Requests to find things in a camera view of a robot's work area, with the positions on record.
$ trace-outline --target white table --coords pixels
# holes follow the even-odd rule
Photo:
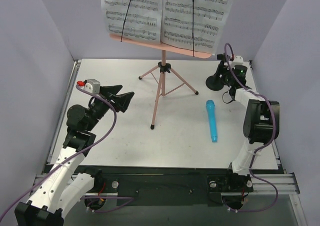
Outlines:
[[[155,129],[150,130],[155,104],[157,83],[152,75],[142,80],[138,76],[154,67],[158,60],[108,60],[83,59],[76,81],[94,78],[102,86],[122,84],[120,93],[134,91],[135,95],[125,114],[118,113],[115,129],[102,143],[90,150],[82,165],[139,166],[177,168],[228,168],[238,155],[244,142],[243,122],[246,109],[238,102],[222,101],[224,87],[214,92],[205,81],[212,75],[219,62],[168,61],[196,90],[195,95],[183,86],[160,98]],[[255,89],[252,72],[246,75],[247,85]],[[178,86],[178,78],[167,74],[166,90]],[[73,88],[68,107],[74,104],[88,105],[90,97]],[[209,131],[206,101],[216,104],[218,142],[212,143]],[[55,162],[66,136],[66,121],[53,152]],[[96,140],[103,136],[113,121],[108,112],[94,128]],[[262,151],[253,165],[255,169],[278,169],[271,146]]]

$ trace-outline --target microphone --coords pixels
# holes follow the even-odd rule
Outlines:
[[[217,133],[217,124],[216,124],[216,116],[215,116],[215,103],[213,100],[207,100],[206,111],[208,112],[209,125],[210,125],[210,133],[212,142],[218,141],[218,133]]]

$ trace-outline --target lavender wall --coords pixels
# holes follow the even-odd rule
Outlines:
[[[319,0],[287,0],[253,60],[261,92],[280,102],[281,161],[294,172],[309,225],[319,225]]]
[[[41,0],[0,0],[1,213],[45,163],[72,67]]]
[[[218,52],[230,42],[245,59],[256,55],[286,0],[235,0]],[[65,44],[76,59],[158,59],[150,49],[109,38],[102,19],[100,0],[43,0]],[[192,57],[168,53],[169,59]]]

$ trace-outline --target music stand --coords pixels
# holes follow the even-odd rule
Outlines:
[[[121,36],[110,34],[110,37],[112,39],[114,39],[114,40],[117,40],[117,41],[121,40]],[[193,56],[194,55],[195,57],[198,57],[198,58],[208,58],[208,57],[211,56],[211,54],[210,53],[205,53],[205,52],[193,52],[192,50],[173,47],[173,46],[170,46],[170,45],[162,43],[162,42],[160,44],[148,44],[148,43],[143,43],[143,42],[136,42],[136,41],[128,39],[128,38],[122,38],[122,41],[123,42],[132,43],[132,44],[136,44],[136,45],[140,45],[140,46],[160,49],[162,51],[161,62],[159,62],[157,66],[151,68],[149,71],[147,71],[146,73],[144,73],[141,76],[139,76],[139,79],[141,80],[146,75],[152,74],[152,76],[154,77],[154,79],[158,83],[158,88],[157,88],[156,96],[155,96],[155,104],[154,104],[154,110],[153,110],[153,116],[152,116],[152,123],[151,123],[151,126],[150,126],[151,129],[154,129],[155,128],[157,108],[158,108],[158,102],[159,102],[159,97],[160,96],[164,97],[164,96],[168,95],[169,93],[175,91],[176,89],[182,87],[183,85],[187,85],[196,95],[199,94],[199,92],[196,89],[194,89],[182,76],[180,76],[171,67],[171,64],[166,63],[167,51],[180,53],[180,54],[184,54],[184,55],[188,55],[188,56]],[[154,70],[156,70],[158,68],[160,68],[159,81],[155,78],[155,76],[152,73]],[[170,73],[170,71],[182,81],[182,84],[166,93],[166,73]]]

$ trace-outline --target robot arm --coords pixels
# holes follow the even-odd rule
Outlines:
[[[217,58],[221,60],[213,76],[208,77],[206,85],[214,91],[221,90],[225,85],[229,87],[229,94],[234,101],[240,102],[246,107],[246,114],[243,123],[243,132],[246,139],[237,156],[231,163],[233,173],[238,175],[249,175],[249,166],[254,155],[254,151],[267,143],[272,135],[273,124],[270,110],[264,98],[256,96],[255,91],[246,86],[247,67],[241,56],[230,59],[231,69],[238,80],[250,91],[242,88],[231,74],[225,62],[225,55],[219,54]],[[280,106],[277,101],[269,101],[275,115],[276,134],[279,134],[279,112]]]
[[[99,94],[108,100],[117,112],[125,112],[134,95],[134,92],[117,95],[122,85],[101,87],[95,79],[77,83],[84,86],[85,91]],[[64,217],[86,192],[99,191],[102,188],[104,182],[101,172],[95,170],[79,173],[67,187],[69,179],[89,150],[61,164],[95,141],[96,135],[90,131],[106,114],[109,106],[97,98],[93,99],[90,99],[88,108],[81,105],[69,108],[66,123],[68,133],[51,171],[59,168],[40,185],[27,203],[20,202],[17,205],[14,212],[19,226],[62,226]]]

